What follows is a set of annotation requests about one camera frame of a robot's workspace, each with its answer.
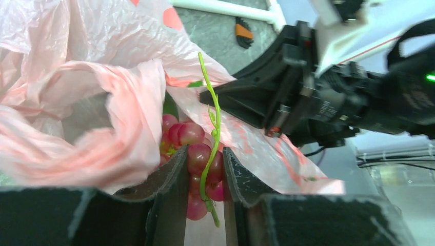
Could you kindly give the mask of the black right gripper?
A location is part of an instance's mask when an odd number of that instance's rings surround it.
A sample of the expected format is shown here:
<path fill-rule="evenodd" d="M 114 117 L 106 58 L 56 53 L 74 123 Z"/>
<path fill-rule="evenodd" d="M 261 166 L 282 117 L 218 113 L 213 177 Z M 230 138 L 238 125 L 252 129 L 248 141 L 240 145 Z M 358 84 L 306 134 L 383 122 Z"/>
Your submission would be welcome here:
<path fill-rule="evenodd" d="M 296 146 L 340 147 L 360 132 L 367 74 L 351 62 L 316 76 L 319 66 L 316 32 L 298 21 L 285 25 L 259 58 L 214 93 L 224 112 L 266 136 L 285 135 Z"/>

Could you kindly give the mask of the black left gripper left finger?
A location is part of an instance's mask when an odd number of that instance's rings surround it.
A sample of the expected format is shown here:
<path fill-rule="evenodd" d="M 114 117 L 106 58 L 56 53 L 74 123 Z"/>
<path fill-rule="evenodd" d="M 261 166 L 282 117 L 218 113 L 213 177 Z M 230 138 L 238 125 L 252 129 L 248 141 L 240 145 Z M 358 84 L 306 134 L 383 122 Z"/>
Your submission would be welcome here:
<path fill-rule="evenodd" d="M 117 197 L 145 202 L 135 245 L 184 245 L 189 174 L 187 146 L 137 186 L 121 189 Z"/>

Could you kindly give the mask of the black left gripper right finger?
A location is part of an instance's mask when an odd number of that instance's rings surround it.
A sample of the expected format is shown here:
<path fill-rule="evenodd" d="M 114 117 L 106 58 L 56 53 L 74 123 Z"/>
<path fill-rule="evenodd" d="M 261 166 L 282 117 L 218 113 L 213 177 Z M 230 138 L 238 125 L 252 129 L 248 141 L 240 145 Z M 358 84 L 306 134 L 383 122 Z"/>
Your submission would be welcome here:
<path fill-rule="evenodd" d="M 227 245 L 269 245 L 264 212 L 259 202 L 277 191 L 251 173 L 229 148 L 224 158 L 224 218 Z"/>

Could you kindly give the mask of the red fake grape bunch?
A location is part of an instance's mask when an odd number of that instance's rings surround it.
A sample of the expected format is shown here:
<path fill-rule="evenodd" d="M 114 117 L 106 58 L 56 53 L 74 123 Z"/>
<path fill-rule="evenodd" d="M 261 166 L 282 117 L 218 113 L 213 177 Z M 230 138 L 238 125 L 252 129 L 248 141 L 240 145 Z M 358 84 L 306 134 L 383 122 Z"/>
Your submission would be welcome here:
<path fill-rule="evenodd" d="M 207 108 L 212 124 L 213 143 L 205 142 L 205 130 L 200 125 L 181 122 L 172 114 L 164 114 L 160 143 L 161 165 L 164 165 L 181 147 L 187 147 L 189 174 L 187 218 L 198 221 L 206 214 L 211 214 L 214 225 L 220 227 L 215 203 L 223 200 L 223 154 L 219 151 L 222 114 L 218 95 L 211 85 L 201 54 L 199 54 L 199 61 L 206 88 L 214 104 L 214 109 Z"/>

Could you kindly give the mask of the pink plastic bag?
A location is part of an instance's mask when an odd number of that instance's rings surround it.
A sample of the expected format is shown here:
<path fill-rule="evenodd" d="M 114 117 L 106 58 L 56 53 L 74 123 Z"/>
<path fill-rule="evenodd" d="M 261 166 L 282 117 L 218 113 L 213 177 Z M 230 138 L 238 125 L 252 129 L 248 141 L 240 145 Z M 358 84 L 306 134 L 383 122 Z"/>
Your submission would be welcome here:
<path fill-rule="evenodd" d="M 157 167 L 165 93 L 209 133 L 200 48 L 167 1 L 1 1 L 1 171 L 113 194 Z"/>

